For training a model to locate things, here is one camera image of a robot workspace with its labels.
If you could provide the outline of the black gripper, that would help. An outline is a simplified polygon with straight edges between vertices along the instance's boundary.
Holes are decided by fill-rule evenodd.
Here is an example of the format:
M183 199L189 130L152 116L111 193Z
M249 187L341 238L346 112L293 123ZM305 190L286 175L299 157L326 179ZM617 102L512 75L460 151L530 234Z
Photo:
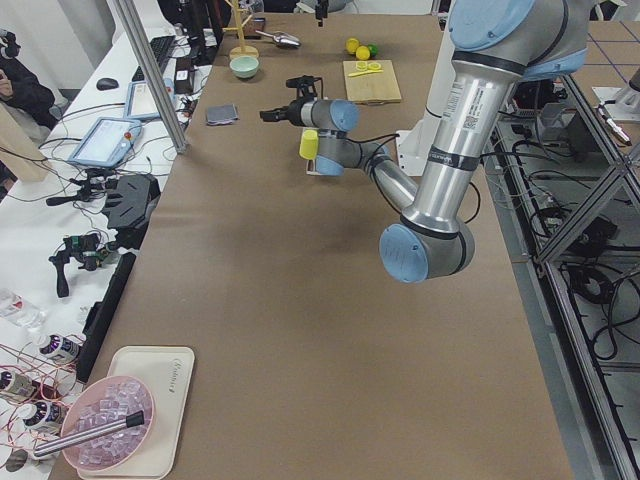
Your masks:
M328 0L317 0L314 11L318 25L323 26L324 20L328 18ZM292 125L299 125L300 104L298 102L291 102L287 106L271 110L262 110L259 112L259 116L264 122L279 122L287 120Z

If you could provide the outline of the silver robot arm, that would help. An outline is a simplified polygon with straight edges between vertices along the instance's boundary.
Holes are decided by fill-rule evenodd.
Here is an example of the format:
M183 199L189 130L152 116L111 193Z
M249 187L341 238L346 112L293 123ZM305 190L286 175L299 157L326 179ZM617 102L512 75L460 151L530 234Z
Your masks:
M265 122L288 121L318 133L321 174L360 169L400 221L381 234L387 273L404 283L453 275L472 260L475 244L458 210L503 104L517 83L577 71L586 58L591 1L456 1L447 29L453 43L444 112L420 182L370 141L348 138L359 110L347 100L302 96L264 110Z

